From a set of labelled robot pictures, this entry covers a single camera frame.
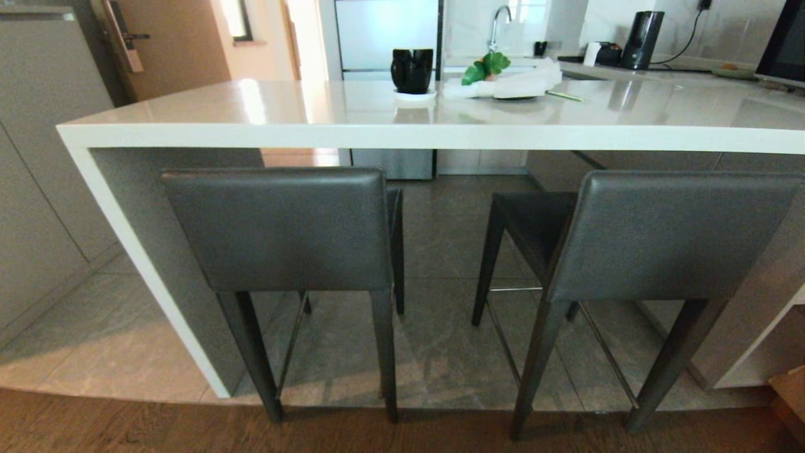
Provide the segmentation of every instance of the green plant garnish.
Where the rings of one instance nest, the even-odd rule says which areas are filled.
[[[489,52],[484,55],[481,61],[474,61],[473,65],[464,71],[461,79],[462,85],[472,85],[477,81],[482,81],[490,74],[499,74],[511,64],[511,60],[500,52]]]

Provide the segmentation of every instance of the gray leather bar stool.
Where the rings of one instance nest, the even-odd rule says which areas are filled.
[[[685,300],[640,393],[631,396],[626,429],[640,430],[802,184],[799,174],[615,171],[589,173],[578,196],[495,193],[473,324],[481,321],[485,305],[491,308],[487,294],[503,231],[543,284],[511,438],[522,433],[559,328],[581,301]]]
[[[381,392],[396,422],[392,294],[402,314],[402,191],[386,189],[377,168],[191,169],[164,172],[162,182],[271,421],[282,420],[283,379],[278,388],[250,292],[299,291],[294,338],[309,312],[305,292],[365,290]]]

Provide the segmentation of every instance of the refrigerator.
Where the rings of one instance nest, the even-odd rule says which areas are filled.
[[[336,0],[341,69],[345,81],[386,81],[394,90],[389,67],[395,48],[432,48],[439,74],[439,0]],[[433,178],[432,149],[353,149],[353,166],[380,167],[388,179]]]

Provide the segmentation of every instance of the screen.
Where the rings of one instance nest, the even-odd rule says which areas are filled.
[[[805,85],[805,0],[788,0],[758,66],[758,76]]]

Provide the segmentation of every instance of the stool backrest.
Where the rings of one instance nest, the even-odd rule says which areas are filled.
[[[730,298],[802,183],[788,173],[591,172],[547,297]]]
[[[377,168],[175,170],[162,182],[214,291],[391,286]]]

